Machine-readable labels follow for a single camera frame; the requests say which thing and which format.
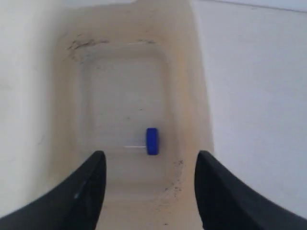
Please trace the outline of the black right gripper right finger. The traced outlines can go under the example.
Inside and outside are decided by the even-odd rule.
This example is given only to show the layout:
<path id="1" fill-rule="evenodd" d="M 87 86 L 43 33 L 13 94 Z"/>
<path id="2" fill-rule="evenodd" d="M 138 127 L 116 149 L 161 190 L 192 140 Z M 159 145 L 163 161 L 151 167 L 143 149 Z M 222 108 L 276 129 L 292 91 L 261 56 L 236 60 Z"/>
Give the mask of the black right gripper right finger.
<path id="1" fill-rule="evenodd" d="M 205 230 L 296 230 L 297 215 L 266 199 L 201 150 L 194 191 Z"/>

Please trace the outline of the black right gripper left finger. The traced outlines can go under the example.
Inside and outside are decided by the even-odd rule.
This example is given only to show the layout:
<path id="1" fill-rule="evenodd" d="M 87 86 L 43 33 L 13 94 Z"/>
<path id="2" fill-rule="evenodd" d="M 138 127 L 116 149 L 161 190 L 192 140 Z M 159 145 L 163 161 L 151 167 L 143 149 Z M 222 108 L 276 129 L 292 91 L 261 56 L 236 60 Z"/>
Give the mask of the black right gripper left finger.
<path id="1" fill-rule="evenodd" d="M 2 217 L 2 230 L 94 230 L 106 191 L 106 157 L 94 152 L 51 191 Z"/>

